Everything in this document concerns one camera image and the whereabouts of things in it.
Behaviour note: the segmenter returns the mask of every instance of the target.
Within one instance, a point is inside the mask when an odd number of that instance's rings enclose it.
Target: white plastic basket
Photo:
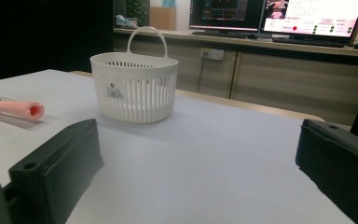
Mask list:
[[[163,57],[133,54],[133,37],[152,30],[165,48]],[[173,110],[178,61],[168,57],[164,36],[153,27],[141,27],[130,36],[127,52],[90,58],[98,107],[107,117],[130,123],[151,123]]]

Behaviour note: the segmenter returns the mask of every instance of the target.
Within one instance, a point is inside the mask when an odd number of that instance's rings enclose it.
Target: cable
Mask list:
[[[201,59],[201,69],[200,69],[200,75],[199,75],[199,81],[197,82],[196,90],[195,92],[200,92],[200,85],[202,80],[202,74],[203,74],[203,67],[205,64],[206,56],[208,55],[207,52],[202,52],[202,59]]]

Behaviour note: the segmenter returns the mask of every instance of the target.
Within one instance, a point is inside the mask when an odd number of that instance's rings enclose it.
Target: basket handle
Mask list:
[[[162,40],[162,44],[164,44],[164,50],[165,50],[164,58],[168,58],[167,43],[165,42],[164,36],[161,34],[161,32],[159,30],[157,30],[156,28],[151,27],[151,26],[140,27],[140,28],[136,29],[134,32],[132,32],[132,35],[130,36],[129,44],[127,46],[127,53],[132,53],[130,51],[130,44],[131,44],[133,37],[136,34],[138,34],[139,32],[144,31],[144,30],[151,30],[159,36],[159,38]]]

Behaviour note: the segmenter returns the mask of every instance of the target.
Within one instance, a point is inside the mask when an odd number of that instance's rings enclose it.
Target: table surface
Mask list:
[[[39,121],[0,114],[0,183],[66,126],[97,119],[105,166],[67,223],[352,223],[295,164],[302,119],[176,95],[153,124],[113,121],[92,78],[54,70],[0,80],[2,100],[41,102]]]

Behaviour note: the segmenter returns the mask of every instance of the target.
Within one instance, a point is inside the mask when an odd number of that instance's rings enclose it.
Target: office desk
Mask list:
[[[67,223],[352,223],[298,170],[302,119],[177,95],[147,125],[112,121],[90,77],[43,71],[0,80],[3,100],[35,100],[45,116],[0,114],[7,169],[72,123],[97,119],[105,166]]]

